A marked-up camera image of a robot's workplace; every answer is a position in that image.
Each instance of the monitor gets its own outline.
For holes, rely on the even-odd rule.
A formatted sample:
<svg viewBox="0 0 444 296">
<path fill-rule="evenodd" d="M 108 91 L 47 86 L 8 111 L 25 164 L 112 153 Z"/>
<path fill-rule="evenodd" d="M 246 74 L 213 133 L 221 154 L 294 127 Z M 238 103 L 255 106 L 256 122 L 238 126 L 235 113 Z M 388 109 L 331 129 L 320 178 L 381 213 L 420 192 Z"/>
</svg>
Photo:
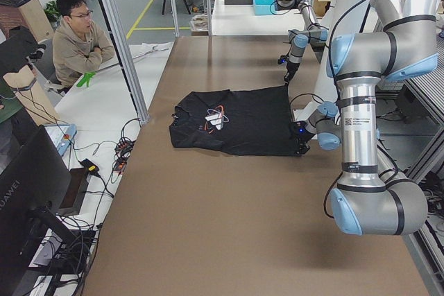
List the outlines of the monitor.
<svg viewBox="0 0 444 296">
<path fill-rule="evenodd" d="M 12 295 L 48 228 L 70 244 L 56 217 L 71 176 L 43 126 L 0 174 L 0 294 Z"/>
</svg>

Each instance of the cardboard box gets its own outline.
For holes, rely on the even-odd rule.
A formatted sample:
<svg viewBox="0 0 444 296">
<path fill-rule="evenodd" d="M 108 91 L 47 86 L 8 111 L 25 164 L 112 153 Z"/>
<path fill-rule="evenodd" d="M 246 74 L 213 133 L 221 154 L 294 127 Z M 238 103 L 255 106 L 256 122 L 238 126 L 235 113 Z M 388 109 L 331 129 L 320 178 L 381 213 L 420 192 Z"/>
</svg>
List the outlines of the cardboard box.
<svg viewBox="0 0 444 296">
<path fill-rule="evenodd" d="M 325 15 L 325 12 L 327 12 L 328 8 L 330 7 L 330 1 L 331 0 L 314 0 L 313 1 L 313 9 L 316 13 L 316 16 L 323 17 Z"/>
<path fill-rule="evenodd" d="M 189 25 L 191 28 L 191 36 L 208 36 L 207 15 L 198 14 L 192 17 Z"/>
<path fill-rule="evenodd" d="M 27 27 L 37 42 L 52 38 L 54 34 L 39 0 L 30 0 L 20 7 L 0 5 L 0 29 L 5 37 L 9 38 L 9 30 L 17 26 Z"/>
</svg>

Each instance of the green object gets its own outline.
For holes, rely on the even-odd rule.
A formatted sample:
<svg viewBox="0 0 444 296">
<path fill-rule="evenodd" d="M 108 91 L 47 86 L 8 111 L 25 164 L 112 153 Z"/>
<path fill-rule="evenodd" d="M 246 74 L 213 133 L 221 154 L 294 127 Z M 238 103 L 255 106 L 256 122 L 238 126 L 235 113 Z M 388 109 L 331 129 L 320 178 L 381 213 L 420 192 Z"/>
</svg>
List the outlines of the green object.
<svg viewBox="0 0 444 296">
<path fill-rule="evenodd" d="M 83 74 L 83 78 L 78 82 L 77 87 L 82 87 L 86 83 L 86 87 L 89 87 L 89 81 L 93 76 L 96 75 L 96 72 L 85 72 Z"/>
<path fill-rule="evenodd" d="M 60 13 L 58 12 L 56 2 L 54 0 L 49 1 L 46 4 L 46 8 L 44 9 L 44 14 L 48 18 L 49 22 L 57 22 L 60 17 Z"/>
<path fill-rule="evenodd" d="M 0 100 L 0 105 L 4 105 L 4 108 L 0 109 L 0 123 L 3 123 L 6 119 L 14 116 L 23 107 L 18 98 L 15 98 L 14 93 L 1 76 L 0 95 L 3 96 Z"/>
</svg>

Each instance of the blue joint cap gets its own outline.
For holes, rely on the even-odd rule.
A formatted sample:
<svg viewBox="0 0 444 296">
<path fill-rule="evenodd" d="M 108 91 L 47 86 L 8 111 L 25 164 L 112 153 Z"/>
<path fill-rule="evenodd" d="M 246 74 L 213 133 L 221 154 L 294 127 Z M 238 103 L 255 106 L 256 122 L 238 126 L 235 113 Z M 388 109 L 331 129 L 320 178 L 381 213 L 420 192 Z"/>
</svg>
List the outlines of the blue joint cap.
<svg viewBox="0 0 444 296">
<path fill-rule="evenodd" d="M 355 39 L 355 34 L 347 34 L 336 37 L 332 45 L 332 64 L 334 75 L 339 73 L 342 66 L 344 65 L 345 59 L 347 58 L 350 49 L 352 48 L 353 40 Z M 330 62 L 327 61 L 327 76 L 333 78 L 332 70 L 330 68 Z"/>
<path fill-rule="evenodd" d="M 435 53 L 415 64 L 409 65 L 399 71 L 393 72 L 386 77 L 387 81 L 401 81 L 405 79 L 415 78 L 423 74 L 429 73 L 438 66 L 438 54 Z"/>
<path fill-rule="evenodd" d="M 350 206 L 347 198 L 343 195 L 341 190 L 332 189 L 330 193 L 334 222 L 338 228 L 346 233 L 352 235 L 362 235 L 361 225 L 356 217 L 353 208 Z"/>
<path fill-rule="evenodd" d="M 298 48 L 305 48 L 308 44 L 308 37 L 303 35 L 303 34 L 298 34 L 296 35 L 296 37 L 294 38 L 294 44 L 298 47 Z"/>
<path fill-rule="evenodd" d="M 318 133 L 318 143 L 323 150 L 335 150 L 341 145 L 341 140 L 332 133 Z"/>
<path fill-rule="evenodd" d="M 327 36 L 328 36 L 328 30 L 327 29 L 322 29 L 321 30 L 321 36 L 319 37 L 319 39 L 321 40 L 321 41 L 326 41 L 327 40 Z"/>
<path fill-rule="evenodd" d="M 338 107 L 333 102 L 323 102 L 318 106 L 318 111 L 324 116 L 333 118 L 339 112 Z"/>
</svg>

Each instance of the blue box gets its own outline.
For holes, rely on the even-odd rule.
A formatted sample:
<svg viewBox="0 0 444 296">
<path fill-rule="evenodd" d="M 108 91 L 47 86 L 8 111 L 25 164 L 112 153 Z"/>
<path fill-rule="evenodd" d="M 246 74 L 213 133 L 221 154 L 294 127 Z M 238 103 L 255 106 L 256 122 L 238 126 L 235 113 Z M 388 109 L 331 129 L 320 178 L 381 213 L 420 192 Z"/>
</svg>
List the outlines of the blue box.
<svg viewBox="0 0 444 296">
<path fill-rule="evenodd" d="M 253 0 L 256 15 L 273 15 L 276 13 L 275 0 Z"/>
</svg>

